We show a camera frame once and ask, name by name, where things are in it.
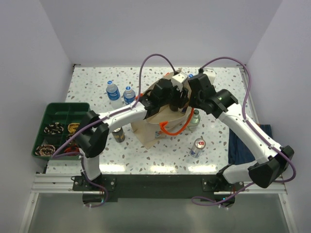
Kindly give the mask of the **clear green-cap glass bottle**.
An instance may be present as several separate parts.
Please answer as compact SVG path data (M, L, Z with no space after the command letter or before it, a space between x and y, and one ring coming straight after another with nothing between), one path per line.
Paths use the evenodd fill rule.
M195 131L200 123L200 120L201 116L199 110L195 109L186 129L191 132Z

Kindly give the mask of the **beige canvas bag orange handles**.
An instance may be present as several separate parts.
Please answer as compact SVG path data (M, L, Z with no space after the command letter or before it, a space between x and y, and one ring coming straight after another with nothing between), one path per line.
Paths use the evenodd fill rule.
M175 72L168 73L162 79L171 80L173 75L180 72L182 72L182 70L178 69ZM189 116L191 115L191 108L188 107L189 102L184 106L187 107L187 111L184 114L179 111L171 111L168 104L163 107L155 107L152 104L152 89L157 82L153 83L146 91L137 96L137 99L146 106L146 117L142 120L137 120L131 123L133 133L147 149L153 146L156 141L165 138L166 136L176 136L183 132L186 125L182 126L180 130L176 130L175 128L183 121L189 121ZM184 82L183 88L189 90L189 98L191 90L187 80Z

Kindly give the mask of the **dark cola glass bottle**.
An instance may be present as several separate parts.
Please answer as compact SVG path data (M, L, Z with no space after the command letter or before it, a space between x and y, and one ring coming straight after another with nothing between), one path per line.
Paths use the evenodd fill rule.
M170 104L170 110L173 112L177 112L178 111L178 105L171 103Z

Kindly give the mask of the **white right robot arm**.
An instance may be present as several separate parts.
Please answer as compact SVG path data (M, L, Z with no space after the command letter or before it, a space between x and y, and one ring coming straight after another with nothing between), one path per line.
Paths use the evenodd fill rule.
M191 95L190 107L212 114L224 123L247 146L255 160L242 165L229 165L216 179L219 189L227 191L237 182L253 182L267 188L288 167L294 150L281 146L268 136L242 110L238 100L226 89L216 91L208 76L197 74L188 80Z

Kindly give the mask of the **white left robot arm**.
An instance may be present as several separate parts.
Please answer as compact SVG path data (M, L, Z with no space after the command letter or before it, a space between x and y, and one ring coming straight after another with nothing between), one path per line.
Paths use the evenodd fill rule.
M187 83L178 86L172 79L160 79L151 90L122 108L97 114L89 111L75 133L75 141L83 154L84 186L96 190L101 184L99 155L103 152L110 133L115 129L156 115L160 108L171 105L181 108L189 100L190 87Z

